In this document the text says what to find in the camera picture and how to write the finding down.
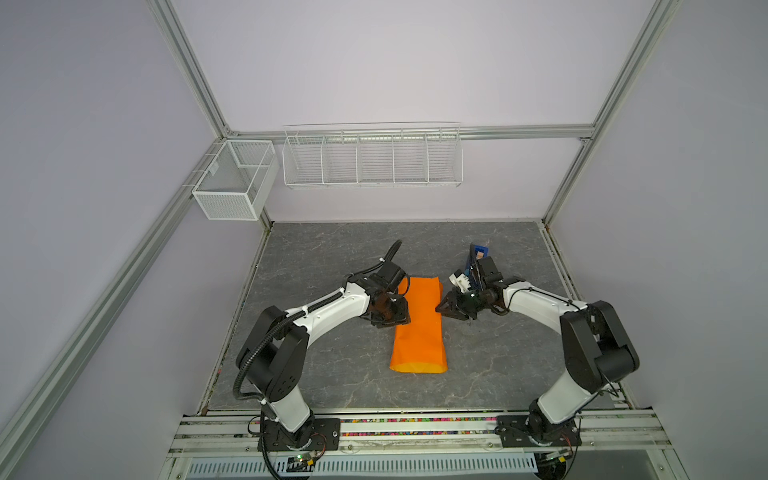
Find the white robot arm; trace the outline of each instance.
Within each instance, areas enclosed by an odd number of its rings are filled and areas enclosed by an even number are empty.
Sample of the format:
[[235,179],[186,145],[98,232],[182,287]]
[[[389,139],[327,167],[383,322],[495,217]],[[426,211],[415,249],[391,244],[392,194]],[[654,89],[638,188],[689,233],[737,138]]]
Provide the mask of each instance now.
[[480,310],[517,312],[561,334],[565,371],[560,378],[534,400],[524,425],[499,420],[499,429],[517,429],[537,445],[550,445],[574,432],[576,413],[611,382],[637,370],[640,359],[609,303],[566,299],[514,276],[504,280],[491,257],[478,257],[471,245],[468,269],[450,276],[454,288],[435,310],[462,320],[476,319]]
[[[233,394],[259,399],[266,416],[280,424],[286,444],[301,448],[312,432],[314,415],[297,386],[307,347],[351,318],[362,317],[379,328],[410,322],[405,294],[398,293],[403,279],[409,286],[410,279],[392,262],[401,244],[397,240],[375,266],[348,275],[338,290],[286,311],[270,306],[259,315],[237,356],[240,371]],[[277,345],[274,340],[280,339]],[[258,392],[241,392],[245,379]]]

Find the white wire basket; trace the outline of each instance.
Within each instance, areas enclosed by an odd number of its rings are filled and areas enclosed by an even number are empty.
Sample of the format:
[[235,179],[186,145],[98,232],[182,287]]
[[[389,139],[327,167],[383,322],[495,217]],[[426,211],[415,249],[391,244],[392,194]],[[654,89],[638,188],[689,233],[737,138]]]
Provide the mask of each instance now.
[[343,130],[327,129],[328,126],[324,126],[324,130],[286,127],[283,150],[286,185],[291,188],[458,186],[464,173],[459,125],[413,125],[378,124],[376,129],[371,124],[345,125]]
[[259,220],[279,169],[271,141],[227,140],[192,194],[211,220]]

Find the metal bracket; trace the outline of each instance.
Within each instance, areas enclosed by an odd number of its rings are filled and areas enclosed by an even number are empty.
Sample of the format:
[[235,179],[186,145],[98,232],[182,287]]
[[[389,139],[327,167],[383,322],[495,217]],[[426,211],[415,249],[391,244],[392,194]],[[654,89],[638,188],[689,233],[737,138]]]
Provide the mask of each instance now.
[[547,445],[538,445],[525,433],[528,415],[500,415],[496,417],[495,433],[502,438],[502,447],[575,447],[581,445],[581,436],[574,424],[572,429],[563,429],[562,436]]
[[[261,421],[260,431],[266,443],[266,449],[270,452],[291,452],[292,450],[287,447],[290,444],[290,440],[280,424],[264,418]],[[325,443],[327,452],[338,450],[340,429],[341,419],[325,417],[315,419],[312,425],[312,434],[310,434],[310,444],[302,450],[322,450],[323,443]]]

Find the orange cloth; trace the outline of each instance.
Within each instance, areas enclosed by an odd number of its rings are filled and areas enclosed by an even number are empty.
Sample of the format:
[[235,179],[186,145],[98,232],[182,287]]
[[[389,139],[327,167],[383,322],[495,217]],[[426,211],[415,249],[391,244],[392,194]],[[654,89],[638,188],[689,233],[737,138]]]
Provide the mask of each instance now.
[[[408,280],[400,284],[404,292]],[[403,373],[443,373],[448,370],[445,346],[442,344],[442,316],[435,307],[442,298],[438,278],[411,277],[406,293],[411,323],[398,325],[389,368]]]

